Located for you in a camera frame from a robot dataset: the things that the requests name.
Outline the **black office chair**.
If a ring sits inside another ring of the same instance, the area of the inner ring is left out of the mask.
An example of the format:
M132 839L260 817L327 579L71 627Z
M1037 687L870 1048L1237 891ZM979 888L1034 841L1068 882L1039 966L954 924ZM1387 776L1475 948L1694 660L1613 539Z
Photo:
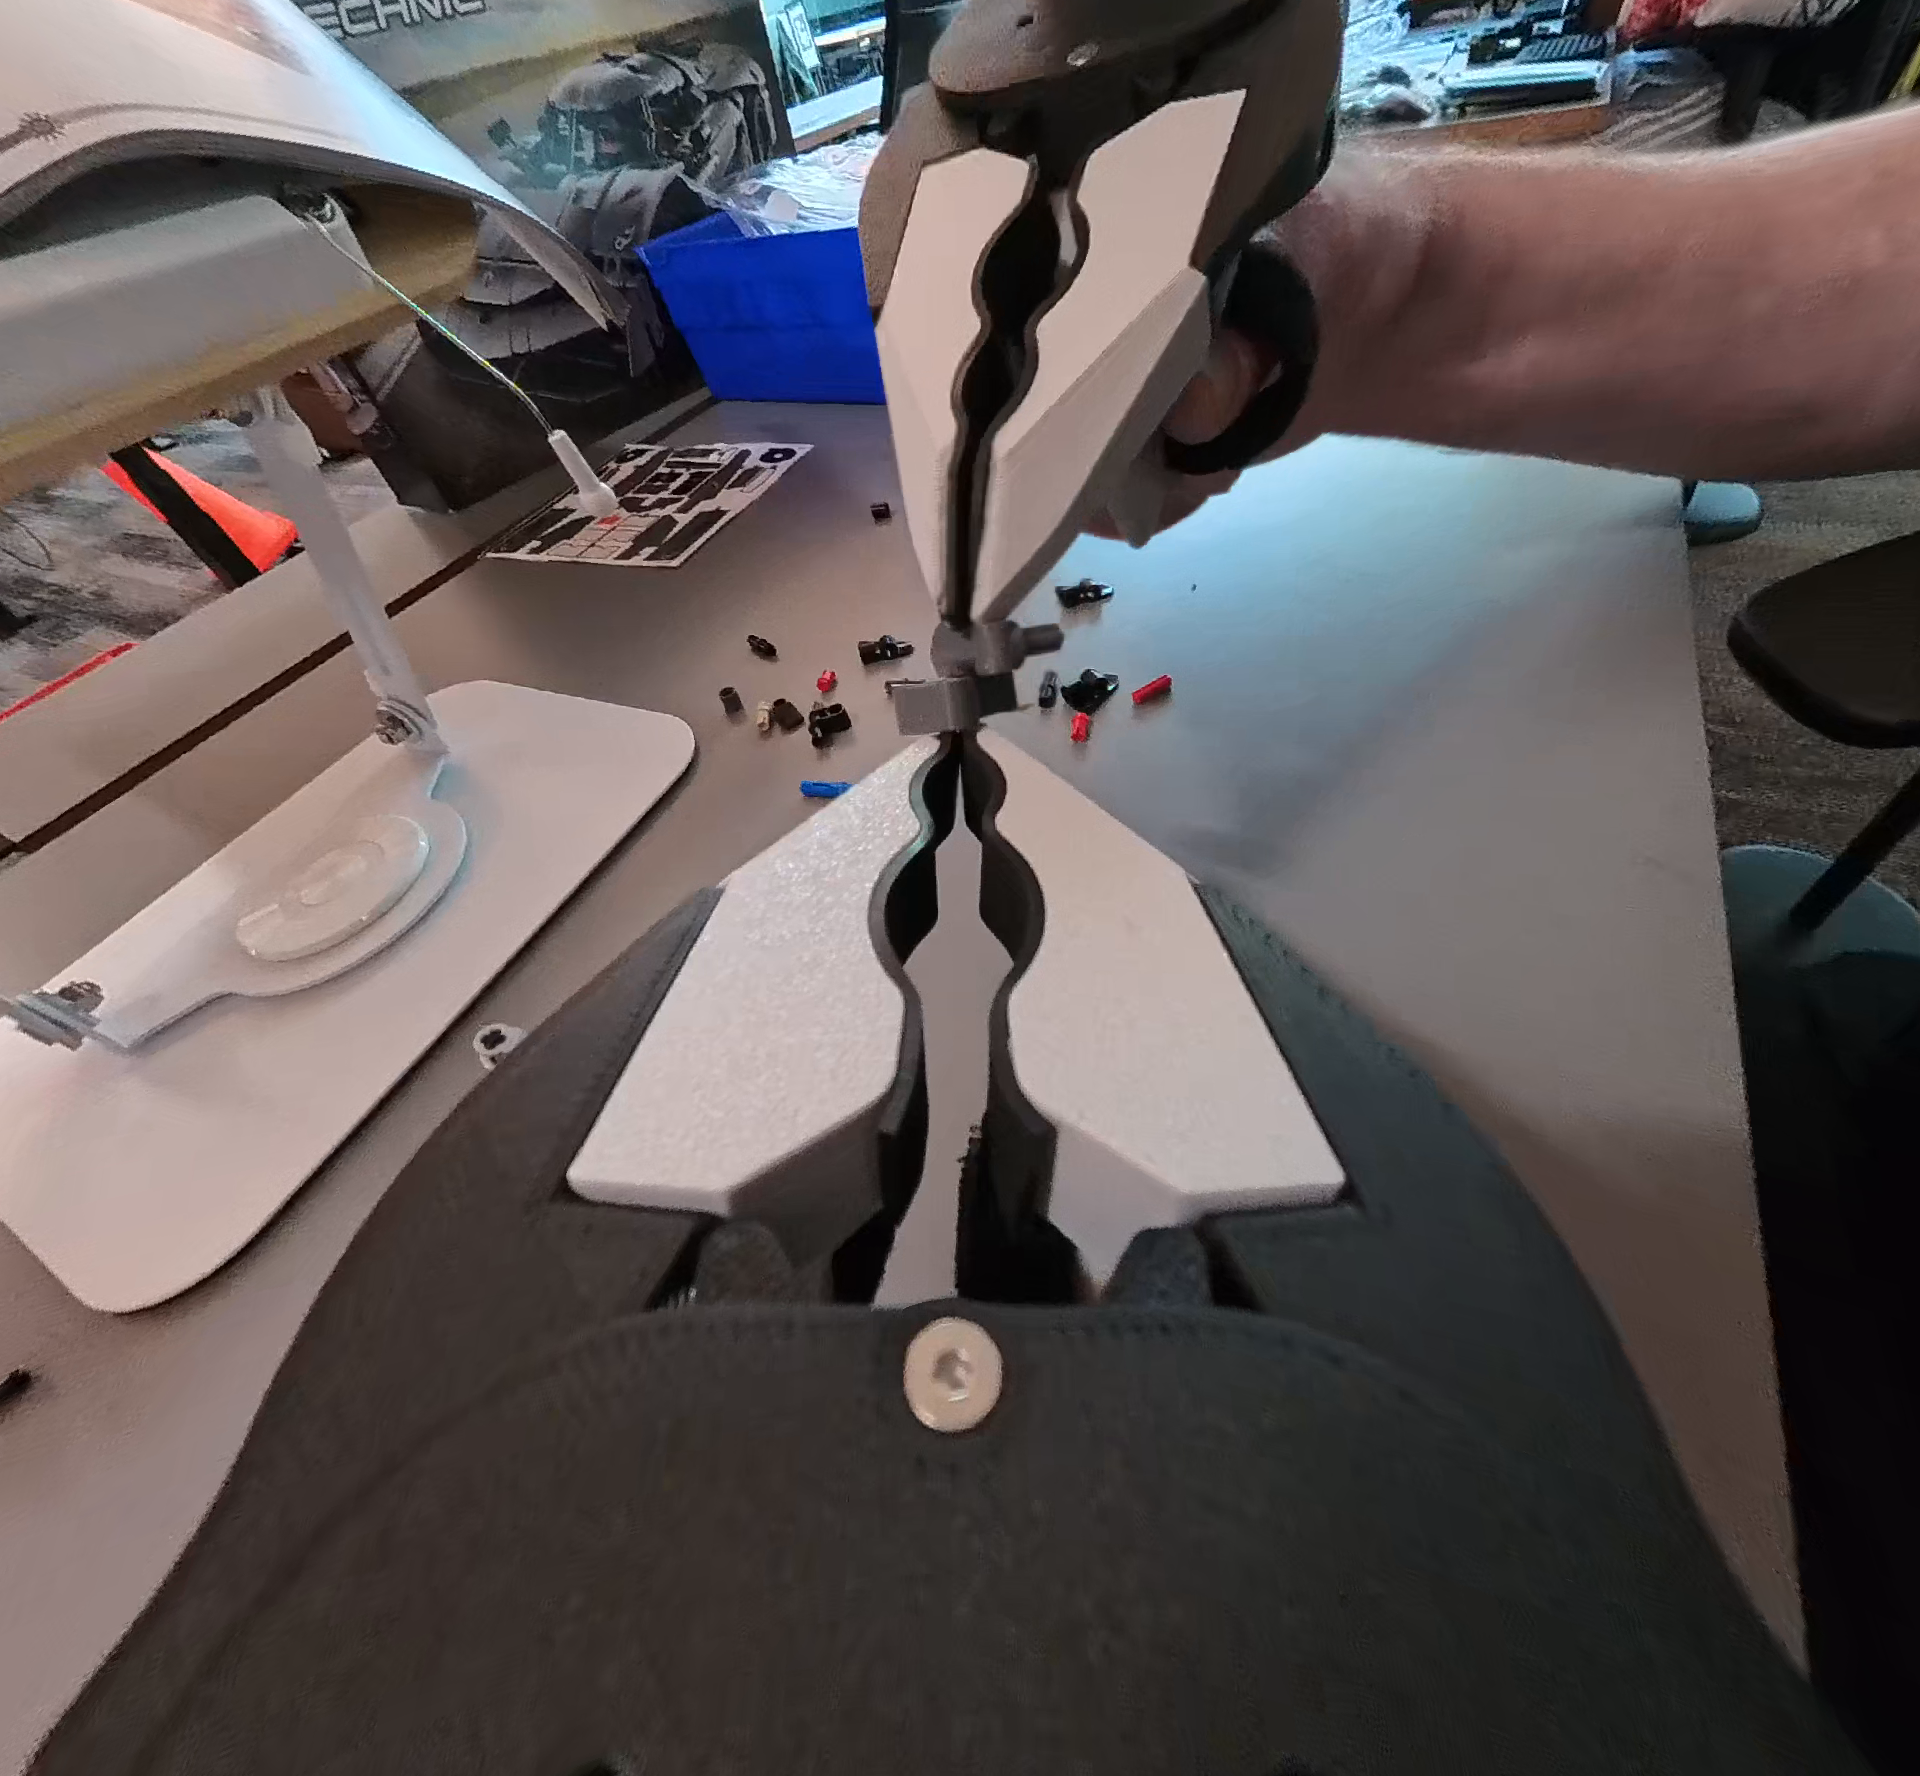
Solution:
M900 101L928 82L933 44L966 0L883 0L881 133L889 133Z
M1831 743L1916 754L1919 535L1882 540L1757 592L1725 634L1775 708ZM1916 841L1919 778L1838 851L1750 842L1719 858L1725 932L1741 975L1851 951L1916 961L1916 907L1877 873Z

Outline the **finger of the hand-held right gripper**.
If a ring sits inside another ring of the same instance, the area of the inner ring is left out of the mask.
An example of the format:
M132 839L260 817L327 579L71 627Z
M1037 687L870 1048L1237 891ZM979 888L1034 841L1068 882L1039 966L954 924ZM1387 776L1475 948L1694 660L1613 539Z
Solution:
M904 520L928 593L951 622L965 607L956 533L961 386L987 328L977 274L1027 191L1027 166L987 147L921 169L877 322Z
M1242 90L1186 99L1098 147L1072 191L1083 256L1031 337L987 451L973 622L1004 620L1134 472L1212 342L1193 258Z

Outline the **person's right hand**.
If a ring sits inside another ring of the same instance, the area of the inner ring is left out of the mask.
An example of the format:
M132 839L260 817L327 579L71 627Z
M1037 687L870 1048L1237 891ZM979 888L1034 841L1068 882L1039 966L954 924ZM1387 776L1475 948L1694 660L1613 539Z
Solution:
M1287 430L1259 452L1276 461L1324 434L1358 431L1374 347L1392 334L1433 227L1421 166L1377 145L1337 149L1327 173L1263 244L1303 278L1316 320L1308 392ZM1294 378L1282 345L1232 308L1212 335L1208 360L1168 413L1171 443L1209 443L1255 403Z

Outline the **white book stand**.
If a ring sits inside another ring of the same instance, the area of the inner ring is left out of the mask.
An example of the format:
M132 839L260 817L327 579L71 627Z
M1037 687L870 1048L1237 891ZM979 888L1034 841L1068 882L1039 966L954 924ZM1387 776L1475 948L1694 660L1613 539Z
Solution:
M457 295L465 205L228 201L4 256L4 490L235 403L372 734L58 973L4 996L4 1227L81 1306L205 1283L690 767L678 718L428 692L276 383Z

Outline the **scattered small lego pieces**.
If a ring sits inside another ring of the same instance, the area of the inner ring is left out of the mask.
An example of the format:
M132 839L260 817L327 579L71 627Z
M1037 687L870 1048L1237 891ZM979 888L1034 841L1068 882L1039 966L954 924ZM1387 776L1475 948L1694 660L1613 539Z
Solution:
M1052 590L1054 590L1058 618L1047 620L1047 622L1058 622L1065 628L1065 638L1075 627L1092 622L1101 609L1108 607L1108 604L1113 598L1111 584L1104 579L1093 579L1093 576L1085 576L1072 584L1054 584ZM929 680L936 673L933 660L932 660L932 637L933 632L929 634L926 648L920 648L920 645L911 638L893 637L893 634L877 634L877 637L857 638L853 642L856 663L857 666L870 673L877 673L878 682L883 683L883 692L889 699L889 686L895 683L897 680L904 680L904 682ZM1129 699L1134 708L1154 708L1158 704L1170 702L1174 695L1176 680L1171 673L1152 673L1152 675L1141 673L1138 678L1126 678L1126 675L1119 675L1116 668L1108 668L1100 665L1085 665L1081 668L1071 668L1071 666L1058 668L1057 656L1061 648L1054 650L1052 654L1029 656L1023 660L1023 665L1026 663L1043 665L1043 675L1034 693L1031 708L1041 708L1044 712L1058 712L1061 717L1065 717L1071 727L1072 743L1085 743L1089 738L1092 718L1095 717L1095 712L1100 712L1108 704ZM1014 683L1017 689L1016 710L1026 706L1023 697L1020 695L1017 678L1020 678L1020 672L1014 678Z

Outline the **orange plastic object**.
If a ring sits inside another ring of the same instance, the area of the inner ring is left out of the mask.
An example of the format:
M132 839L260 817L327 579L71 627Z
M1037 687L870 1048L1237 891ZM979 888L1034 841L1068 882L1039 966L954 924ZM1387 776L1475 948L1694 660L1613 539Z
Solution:
M183 540L228 592L273 570L302 546L297 526L173 464L152 443L115 451L102 472Z

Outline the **clear plastic bags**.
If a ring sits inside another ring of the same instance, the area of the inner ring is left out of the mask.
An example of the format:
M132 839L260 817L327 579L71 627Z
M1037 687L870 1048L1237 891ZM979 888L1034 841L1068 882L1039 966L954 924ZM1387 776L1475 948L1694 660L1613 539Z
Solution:
M824 141L726 178L713 196L748 235L856 229L878 149L875 130Z

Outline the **lego set box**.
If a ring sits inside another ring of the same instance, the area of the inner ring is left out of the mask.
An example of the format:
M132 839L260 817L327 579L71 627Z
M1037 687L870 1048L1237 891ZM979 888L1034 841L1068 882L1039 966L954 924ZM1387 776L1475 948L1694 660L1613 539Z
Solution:
M336 370L366 454L409 508L460 512L542 462L541 420L600 443L699 384L645 256L723 210L790 147L759 0L293 0L439 127L611 292L600 323L483 221L440 328L412 323Z

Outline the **blue plastic bin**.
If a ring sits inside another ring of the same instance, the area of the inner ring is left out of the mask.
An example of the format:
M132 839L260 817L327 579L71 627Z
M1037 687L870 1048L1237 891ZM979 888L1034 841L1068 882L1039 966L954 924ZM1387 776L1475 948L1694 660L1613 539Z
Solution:
M856 227L748 234L713 215L639 256L711 397L883 403Z

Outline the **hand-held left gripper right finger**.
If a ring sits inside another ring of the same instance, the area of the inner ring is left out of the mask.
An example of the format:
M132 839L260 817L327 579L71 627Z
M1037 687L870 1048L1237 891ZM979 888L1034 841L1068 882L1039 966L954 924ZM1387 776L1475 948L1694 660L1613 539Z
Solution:
M1347 1173L1191 876L1004 736L973 752L980 891L1020 926L996 1056L1081 1279L1148 1231L1339 1201Z

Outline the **black sticker sheet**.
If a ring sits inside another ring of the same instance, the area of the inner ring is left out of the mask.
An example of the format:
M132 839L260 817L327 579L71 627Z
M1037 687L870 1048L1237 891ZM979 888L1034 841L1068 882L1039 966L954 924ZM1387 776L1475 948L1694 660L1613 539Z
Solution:
M676 570L812 452L811 443L633 443L602 470L612 512L559 497L485 552L528 567Z

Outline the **lego instruction booklet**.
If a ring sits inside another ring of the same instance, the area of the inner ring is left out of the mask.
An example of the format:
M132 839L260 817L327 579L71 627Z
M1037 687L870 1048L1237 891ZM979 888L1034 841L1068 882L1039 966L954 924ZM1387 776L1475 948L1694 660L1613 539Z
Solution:
M87 173L214 156L465 198L583 312L612 286L291 0L3 0L4 221Z

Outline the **small grey lego assembly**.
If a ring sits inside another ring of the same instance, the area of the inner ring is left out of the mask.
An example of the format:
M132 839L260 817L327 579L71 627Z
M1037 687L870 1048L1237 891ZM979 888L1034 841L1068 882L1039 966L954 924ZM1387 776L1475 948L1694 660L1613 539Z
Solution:
M936 673L886 686L898 733L926 736L979 731L984 718L1017 708L1014 678L1022 663L1052 654L1062 642L1065 628L1058 622L941 622L932 637Z

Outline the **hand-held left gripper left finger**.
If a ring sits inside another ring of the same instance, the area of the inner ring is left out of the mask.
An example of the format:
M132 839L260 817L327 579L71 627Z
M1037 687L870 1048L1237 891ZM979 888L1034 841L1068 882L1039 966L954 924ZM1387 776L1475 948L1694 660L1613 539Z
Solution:
M907 964L940 919L959 757L941 736L733 872L683 951L568 1187L596 1205L751 1221L800 1260L913 1202L923 1010Z

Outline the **person's right forearm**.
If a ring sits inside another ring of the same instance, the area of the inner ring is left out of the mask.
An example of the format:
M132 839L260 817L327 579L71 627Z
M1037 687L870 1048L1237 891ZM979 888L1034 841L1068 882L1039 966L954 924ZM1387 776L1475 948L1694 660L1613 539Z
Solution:
M1391 434L1617 470L1919 464L1919 116L1409 166Z

